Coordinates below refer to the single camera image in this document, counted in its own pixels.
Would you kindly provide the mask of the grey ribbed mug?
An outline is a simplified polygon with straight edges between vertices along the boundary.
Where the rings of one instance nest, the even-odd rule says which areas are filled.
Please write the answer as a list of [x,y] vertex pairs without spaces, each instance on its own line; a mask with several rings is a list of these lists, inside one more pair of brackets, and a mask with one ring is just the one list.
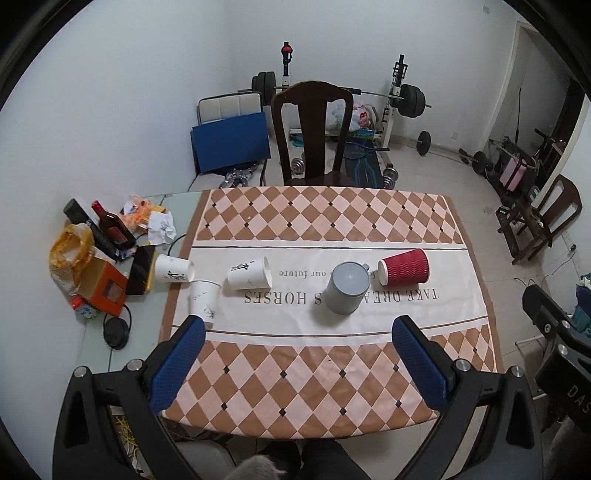
[[370,272],[367,264],[353,261],[336,265],[325,288],[325,306],[338,315],[351,315],[361,305],[370,289]]

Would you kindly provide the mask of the red ripple paper cup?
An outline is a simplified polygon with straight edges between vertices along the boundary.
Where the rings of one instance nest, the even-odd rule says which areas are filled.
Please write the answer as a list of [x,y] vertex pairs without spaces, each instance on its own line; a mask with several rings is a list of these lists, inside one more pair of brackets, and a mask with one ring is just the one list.
[[413,249],[380,260],[377,273],[384,287],[421,284],[430,278],[430,264],[424,250]]

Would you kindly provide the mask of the white paper cup front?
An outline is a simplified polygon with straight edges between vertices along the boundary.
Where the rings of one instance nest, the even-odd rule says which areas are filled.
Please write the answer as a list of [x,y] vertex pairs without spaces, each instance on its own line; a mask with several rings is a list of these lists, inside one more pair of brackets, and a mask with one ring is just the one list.
[[199,317],[205,329],[212,330],[221,286],[211,280],[195,280],[189,289],[188,314]]

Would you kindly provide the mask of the white paper cup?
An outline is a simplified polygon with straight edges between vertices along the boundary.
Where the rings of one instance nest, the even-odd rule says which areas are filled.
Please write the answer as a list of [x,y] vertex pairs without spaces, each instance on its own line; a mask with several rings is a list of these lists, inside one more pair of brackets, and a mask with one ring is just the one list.
[[273,276],[266,257],[232,266],[226,276],[233,290],[266,290],[273,288]]
[[159,255],[154,264],[154,278],[163,283],[190,283],[194,279],[194,265],[187,259]]
[[195,280],[189,289],[188,314],[199,317],[205,329],[212,330],[221,286],[211,280]]

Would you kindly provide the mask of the white paper cup left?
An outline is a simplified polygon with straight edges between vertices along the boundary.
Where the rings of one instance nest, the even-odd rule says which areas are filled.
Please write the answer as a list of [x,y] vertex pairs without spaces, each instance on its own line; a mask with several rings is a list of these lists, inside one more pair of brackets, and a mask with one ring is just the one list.
[[159,255],[154,264],[154,278],[163,283],[190,283],[194,279],[194,265],[187,259]]

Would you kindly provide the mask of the white paper cup centre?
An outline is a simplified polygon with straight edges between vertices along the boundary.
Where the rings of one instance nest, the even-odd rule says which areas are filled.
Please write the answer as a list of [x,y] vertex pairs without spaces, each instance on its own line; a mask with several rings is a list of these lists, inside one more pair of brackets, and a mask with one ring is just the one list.
[[273,288],[273,276],[266,257],[232,266],[226,276],[233,290],[266,290]]

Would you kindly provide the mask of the black round disc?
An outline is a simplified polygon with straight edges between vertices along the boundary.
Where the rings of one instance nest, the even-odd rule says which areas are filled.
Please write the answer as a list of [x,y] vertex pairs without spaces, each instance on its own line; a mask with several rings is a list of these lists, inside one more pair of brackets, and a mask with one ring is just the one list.
[[132,328],[132,314],[129,307],[122,305],[123,316],[106,313],[102,322],[104,342],[113,350],[122,350],[128,340]]

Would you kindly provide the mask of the small blue white packet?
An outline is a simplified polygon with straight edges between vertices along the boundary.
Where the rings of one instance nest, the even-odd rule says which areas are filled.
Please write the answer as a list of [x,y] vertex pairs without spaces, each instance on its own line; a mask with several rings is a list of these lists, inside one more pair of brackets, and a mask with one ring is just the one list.
[[70,306],[78,315],[86,319],[93,319],[98,314],[98,311],[79,295],[70,299]]

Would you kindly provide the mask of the orange window box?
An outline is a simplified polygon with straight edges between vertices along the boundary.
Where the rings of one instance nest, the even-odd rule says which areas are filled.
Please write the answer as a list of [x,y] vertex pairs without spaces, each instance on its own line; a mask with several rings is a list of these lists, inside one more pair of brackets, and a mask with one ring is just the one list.
[[126,300],[127,278],[111,263],[93,258],[83,270],[78,294],[95,309],[118,317]]

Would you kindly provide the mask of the yellow plastic bag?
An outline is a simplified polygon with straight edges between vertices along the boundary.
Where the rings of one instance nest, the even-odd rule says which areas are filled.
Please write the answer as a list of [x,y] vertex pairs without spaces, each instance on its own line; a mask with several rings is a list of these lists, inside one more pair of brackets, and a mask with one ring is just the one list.
[[94,238],[85,224],[69,224],[63,228],[49,251],[49,273],[65,293],[74,295],[84,270],[94,257]]

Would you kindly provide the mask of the dark liquor bottle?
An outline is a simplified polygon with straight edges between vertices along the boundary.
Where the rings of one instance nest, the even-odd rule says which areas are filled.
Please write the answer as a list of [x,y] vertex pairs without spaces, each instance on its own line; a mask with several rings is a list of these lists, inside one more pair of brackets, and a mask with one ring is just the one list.
[[118,215],[105,210],[97,200],[92,202],[91,208],[98,216],[99,228],[118,250],[130,250],[136,245],[135,237]]

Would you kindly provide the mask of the crumpled white tissue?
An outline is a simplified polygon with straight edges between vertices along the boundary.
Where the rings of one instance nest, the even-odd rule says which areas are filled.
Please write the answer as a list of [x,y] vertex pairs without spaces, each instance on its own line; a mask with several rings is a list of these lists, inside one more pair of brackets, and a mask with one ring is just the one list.
[[147,224],[147,238],[150,245],[171,244],[176,236],[173,215],[170,211],[150,213]]

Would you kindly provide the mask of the small barbell on floor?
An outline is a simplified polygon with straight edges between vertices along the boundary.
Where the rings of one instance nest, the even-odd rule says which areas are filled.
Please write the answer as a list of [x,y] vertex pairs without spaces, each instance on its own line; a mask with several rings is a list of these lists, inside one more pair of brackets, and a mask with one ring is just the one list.
[[461,162],[469,163],[470,156],[462,149],[455,149],[439,143],[434,143],[432,135],[429,131],[423,130],[418,138],[415,140],[415,150],[417,153],[425,157],[427,154],[443,155],[445,158],[458,158]]

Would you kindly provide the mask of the orange snack wrapper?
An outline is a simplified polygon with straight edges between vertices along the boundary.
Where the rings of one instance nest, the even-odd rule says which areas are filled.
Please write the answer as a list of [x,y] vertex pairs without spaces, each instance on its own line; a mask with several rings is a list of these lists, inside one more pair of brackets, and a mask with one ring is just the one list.
[[119,218],[131,233],[145,231],[152,212],[165,213],[166,209],[150,200],[131,195],[124,203]]

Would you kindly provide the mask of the black bottle box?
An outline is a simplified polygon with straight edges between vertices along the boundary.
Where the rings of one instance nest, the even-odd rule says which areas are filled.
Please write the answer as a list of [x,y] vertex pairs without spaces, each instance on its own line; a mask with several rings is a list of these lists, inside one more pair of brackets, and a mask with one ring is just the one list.
[[115,262],[120,260],[119,251],[115,248],[114,244],[88,216],[76,199],[72,198],[66,203],[63,213],[72,224],[84,224],[90,228],[94,244],[98,250]]

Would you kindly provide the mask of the checkered brown pink tablecloth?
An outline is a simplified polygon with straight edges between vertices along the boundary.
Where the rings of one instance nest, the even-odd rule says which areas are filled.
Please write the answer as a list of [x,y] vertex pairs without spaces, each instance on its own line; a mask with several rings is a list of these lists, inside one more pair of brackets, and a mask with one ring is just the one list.
[[411,317],[454,359],[499,369],[494,310],[450,198],[352,187],[200,195],[179,251],[218,288],[167,419],[271,439],[433,417],[394,348]]

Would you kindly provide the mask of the dark exercise mat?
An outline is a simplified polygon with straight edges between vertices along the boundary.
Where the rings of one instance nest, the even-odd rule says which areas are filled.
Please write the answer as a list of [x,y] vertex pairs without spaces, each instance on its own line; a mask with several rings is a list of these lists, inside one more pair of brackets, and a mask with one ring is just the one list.
[[356,187],[381,189],[384,186],[382,169],[374,147],[346,143],[344,161],[346,175]]

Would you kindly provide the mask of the barbell with black plates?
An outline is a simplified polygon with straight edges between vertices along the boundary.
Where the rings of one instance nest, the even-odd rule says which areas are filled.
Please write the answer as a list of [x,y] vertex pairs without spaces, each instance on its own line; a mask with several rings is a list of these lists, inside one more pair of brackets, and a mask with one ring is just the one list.
[[[389,105],[398,110],[399,114],[407,118],[421,116],[431,105],[427,103],[424,92],[417,86],[404,84],[404,76],[398,71],[393,76],[390,92],[388,94],[371,92],[359,88],[345,87],[353,95],[372,95],[389,100]],[[252,83],[247,89],[238,90],[238,93],[259,93],[263,98],[264,105],[270,105],[273,96],[280,91],[286,90],[290,84],[277,85],[276,74],[271,71],[259,72],[252,77]]]

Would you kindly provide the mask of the white red plastic bag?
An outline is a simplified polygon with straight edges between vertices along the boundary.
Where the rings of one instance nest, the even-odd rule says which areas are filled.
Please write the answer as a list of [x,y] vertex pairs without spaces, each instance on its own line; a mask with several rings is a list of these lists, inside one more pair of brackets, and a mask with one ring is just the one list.
[[349,124],[349,131],[356,132],[359,130],[375,130],[377,121],[376,109],[370,104],[353,105],[353,114],[351,124]]

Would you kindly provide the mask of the blue folded mat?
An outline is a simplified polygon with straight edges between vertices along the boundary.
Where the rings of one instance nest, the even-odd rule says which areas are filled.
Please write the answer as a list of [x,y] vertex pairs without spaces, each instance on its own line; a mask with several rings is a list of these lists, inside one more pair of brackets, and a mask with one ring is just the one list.
[[190,141],[197,174],[269,160],[271,157],[263,112],[195,126],[190,132]]

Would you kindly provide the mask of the white barbell rack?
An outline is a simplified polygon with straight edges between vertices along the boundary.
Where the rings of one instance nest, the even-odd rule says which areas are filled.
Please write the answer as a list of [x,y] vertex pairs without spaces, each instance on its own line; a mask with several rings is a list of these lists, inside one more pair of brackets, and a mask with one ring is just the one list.
[[[291,59],[293,59],[293,47],[290,46],[289,42],[284,42],[283,43],[283,47],[281,47],[280,49],[280,53],[281,56],[283,56],[283,85],[288,84],[288,81],[290,80],[290,62]],[[405,57],[403,55],[401,55],[398,59],[398,61],[394,64],[394,69],[393,69],[393,76],[396,73],[396,71],[398,71],[399,75],[406,76],[407,73],[407,69],[408,69],[408,65],[405,63]],[[398,112],[397,109],[392,108],[389,105],[389,100],[387,100],[387,108],[388,111],[390,113],[393,113],[395,111]]]

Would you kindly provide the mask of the white padded chair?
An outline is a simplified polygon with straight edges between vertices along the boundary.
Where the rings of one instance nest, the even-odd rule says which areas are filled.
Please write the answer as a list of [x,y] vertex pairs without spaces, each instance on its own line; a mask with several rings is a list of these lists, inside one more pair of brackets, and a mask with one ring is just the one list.
[[259,92],[200,99],[190,142],[195,170],[190,189],[266,185],[270,138]]

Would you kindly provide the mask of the dark wooden chair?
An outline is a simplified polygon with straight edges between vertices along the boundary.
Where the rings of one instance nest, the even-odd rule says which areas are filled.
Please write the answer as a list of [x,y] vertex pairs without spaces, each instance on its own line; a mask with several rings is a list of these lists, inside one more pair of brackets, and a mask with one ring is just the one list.
[[[325,172],[325,120],[329,103],[342,101],[345,111],[332,169]],[[291,173],[287,133],[283,126],[283,106],[297,107],[304,141],[304,177],[294,179]],[[353,94],[345,88],[324,81],[304,81],[276,94],[271,103],[274,135],[279,151],[284,186],[337,186],[353,187],[355,182],[342,173],[346,141],[353,117]]]

